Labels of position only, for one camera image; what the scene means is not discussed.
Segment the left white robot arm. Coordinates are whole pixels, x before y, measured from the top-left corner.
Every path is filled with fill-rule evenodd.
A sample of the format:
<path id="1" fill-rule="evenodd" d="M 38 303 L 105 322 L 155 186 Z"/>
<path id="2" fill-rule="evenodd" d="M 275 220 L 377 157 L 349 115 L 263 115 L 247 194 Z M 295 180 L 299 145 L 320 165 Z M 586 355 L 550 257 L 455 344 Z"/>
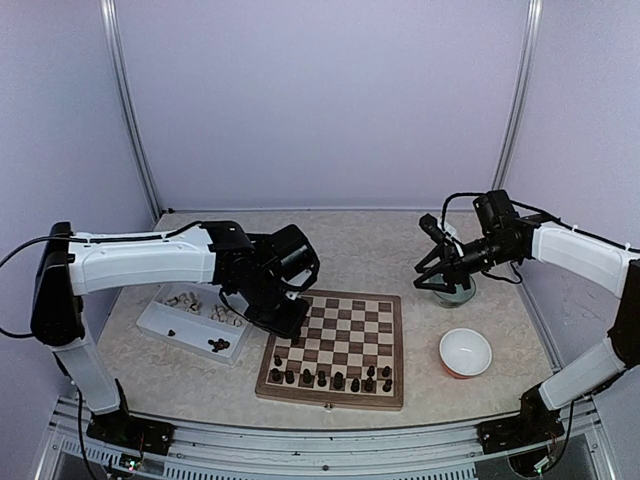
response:
<path id="1" fill-rule="evenodd" d="M 100 417 L 102 430 L 127 445 L 139 436 L 140 424 L 85 329 L 85 296 L 147 284 L 211 284 L 224 297 L 244 299 L 249 323 L 292 339 L 309 309 L 300 295 L 319 269 L 315 249 L 294 224 L 260 234 L 233 221 L 195 221 L 174 231 L 107 235 L 75 233 L 60 222 L 45 239 L 30 328 Z"/>

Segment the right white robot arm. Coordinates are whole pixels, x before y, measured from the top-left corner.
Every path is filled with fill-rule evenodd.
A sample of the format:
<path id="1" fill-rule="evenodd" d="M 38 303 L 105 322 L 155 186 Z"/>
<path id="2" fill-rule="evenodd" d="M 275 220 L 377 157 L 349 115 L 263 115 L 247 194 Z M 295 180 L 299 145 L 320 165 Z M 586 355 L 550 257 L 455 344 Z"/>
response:
<path id="1" fill-rule="evenodd" d="M 552 288 L 559 290 L 555 307 L 544 314 L 568 322 L 589 313 L 602 324 L 601 340 L 522 395 L 511 433 L 518 442 L 531 444 L 561 408 L 607 389 L 638 367 L 639 251 L 515 201 L 503 189 L 468 196 L 481 229 L 476 240 L 459 240 L 444 214 L 420 218 L 419 226 L 434 246 L 415 267 L 416 288 L 453 294 L 457 288 L 469 289 L 475 273 L 488 276 L 502 264 L 535 261 L 559 272 L 529 289 L 536 303 Z"/>

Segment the wooden chess board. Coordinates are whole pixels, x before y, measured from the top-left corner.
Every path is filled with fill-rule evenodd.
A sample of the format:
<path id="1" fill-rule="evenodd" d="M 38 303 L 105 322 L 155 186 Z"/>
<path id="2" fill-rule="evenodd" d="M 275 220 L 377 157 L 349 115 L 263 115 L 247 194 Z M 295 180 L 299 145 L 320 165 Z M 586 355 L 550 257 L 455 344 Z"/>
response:
<path id="1" fill-rule="evenodd" d="M 256 396 L 265 400 L 315 404 L 325 407 L 399 411 L 404 406 L 404 345 L 401 298 L 397 295 L 310 290 L 304 296 L 309 304 L 302 325 L 299 345 L 271 335 L 265 346 L 257 377 Z M 279 355 L 282 365 L 274 364 Z M 374 365 L 376 374 L 371 393 L 362 391 L 367 370 Z M 389 366 L 391 374 L 382 376 Z M 280 383 L 271 381 L 270 372 L 278 368 Z M 302 384 L 302 373 L 309 369 L 311 386 Z M 287 384 L 285 372 L 291 370 L 295 381 Z M 317 373 L 324 371 L 327 386 L 316 384 Z M 333 388 L 337 372 L 344 375 L 344 390 Z M 360 390 L 350 389 L 353 379 Z M 390 392 L 382 387 L 393 381 Z"/>

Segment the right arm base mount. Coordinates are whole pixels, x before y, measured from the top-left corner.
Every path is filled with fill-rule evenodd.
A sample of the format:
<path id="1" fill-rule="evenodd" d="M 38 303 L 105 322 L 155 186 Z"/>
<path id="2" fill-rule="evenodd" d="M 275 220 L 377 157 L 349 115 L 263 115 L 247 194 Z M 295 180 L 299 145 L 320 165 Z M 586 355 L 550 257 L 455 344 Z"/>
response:
<path id="1" fill-rule="evenodd" d="M 485 455 L 551 440 L 565 432 L 559 419 L 527 423 L 520 415 L 481 422 L 476 431 Z"/>

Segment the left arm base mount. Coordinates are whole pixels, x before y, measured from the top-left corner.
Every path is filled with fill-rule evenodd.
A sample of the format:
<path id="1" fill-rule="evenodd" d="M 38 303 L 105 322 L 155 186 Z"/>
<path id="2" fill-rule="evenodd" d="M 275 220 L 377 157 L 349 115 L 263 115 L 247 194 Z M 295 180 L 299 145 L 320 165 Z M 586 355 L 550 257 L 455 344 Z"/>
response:
<path id="1" fill-rule="evenodd" d="M 168 454 L 175 427 L 167 422 L 144 419 L 135 416 L 110 417 L 93 416 L 87 435 L 107 444 L 166 456 Z"/>

